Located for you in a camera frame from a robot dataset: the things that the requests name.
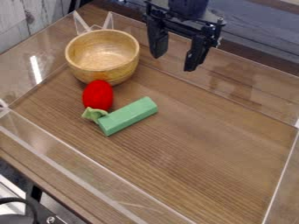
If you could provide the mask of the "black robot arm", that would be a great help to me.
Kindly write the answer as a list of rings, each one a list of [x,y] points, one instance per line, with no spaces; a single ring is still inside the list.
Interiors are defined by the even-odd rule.
[[[208,9],[210,0],[144,0],[144,22],[149,52],[157,59],[168,51],[168,33],[191,40],[185,54],[185,72],[196,69],[212,47],[220,44],[220,32],[226,26],[222,17]]]

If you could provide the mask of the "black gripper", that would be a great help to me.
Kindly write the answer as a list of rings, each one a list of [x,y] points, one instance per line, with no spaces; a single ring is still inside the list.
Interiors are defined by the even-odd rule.
[[[147,37],[149,52],[157,59],[168,50],[168,31],[164,22],[173,23],[177,32],[188,29],[199,32],[191,39],[191,49],[185,55],[184,71],[196,69],[206,59],[211,45],[220,44],[220,31],[226,26],[222,17],[208,9],[210,0],[145,0]]]

